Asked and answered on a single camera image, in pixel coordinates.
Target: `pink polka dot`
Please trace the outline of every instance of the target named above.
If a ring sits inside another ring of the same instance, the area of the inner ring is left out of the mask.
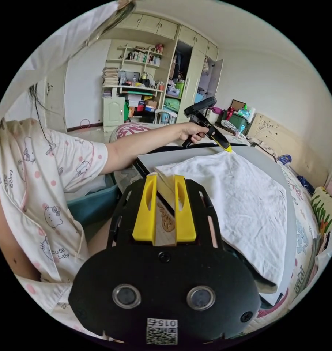
[[[26,289],[27,289],[27,291],[28,291],[30,294],[32,294],[32,295],[35,294],[35,289],[34,289],[34,287],[33,287],[31,284],[27,284],[27,285],[26,285]]]

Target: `camera lens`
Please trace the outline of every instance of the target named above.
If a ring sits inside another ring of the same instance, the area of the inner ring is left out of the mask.
[[[134,308],[141,302],[138,289],[129,284],[118,285],[112,293],[112,299],[117,306],[125,309]]]
[[[215,292],[207,286],[197,286],[189,291],[187,303],[193,310],[206,310],[215,303]]]

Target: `white wall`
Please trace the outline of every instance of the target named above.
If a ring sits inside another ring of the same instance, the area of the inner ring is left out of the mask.
[[[217,105],[233,99],[299,135],[332,167],[332,97],[319,74],[279,56],[249,50],[219,51],[223,69]]]
[[[90,124],[102,122],[102,71],[110,43],[99,40],[68,62],[64,97],[67,128],[79,126],[83,119]]]
[[[37,85],[37,96],[39,101],[43,104],[43,97],[44,97],[44,80],[41,80]],[[43,109],[38,106],[38,112],[40,121],[43,126],[46,125],[45,123],[45,113]],[[14,102],[11,106],[10,110],[5,114],[6,121],[22,121],[27,118],[34,118],[38,119],[37,112],[35,110],[35,105],[29,97],[28,91],[24,91],[18,99]]]

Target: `yellow clip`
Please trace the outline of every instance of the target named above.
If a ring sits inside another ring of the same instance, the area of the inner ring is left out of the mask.
[[[153,246],[156,238],[156,181],[157,174],[147,175],[132,234],[135,241],[151,241]]]
[[[194,242],[196,239],[196,231],[184,176],[174,176],[174,192],[176,243]]]
[[[231,144],[229,144],[229,146],[225,149],[217,140],[214,139],[214,141],[218,144],[218,146],[221,146],[225,151],[232,152]]]

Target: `ceiling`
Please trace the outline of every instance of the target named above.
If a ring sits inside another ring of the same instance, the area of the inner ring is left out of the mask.
[[[162,14],[187,24],[219,48],[264,51],[305,67],[309,64],[302,52],[267,22],[220,1],[143,0],[137,1],[137,11]]]

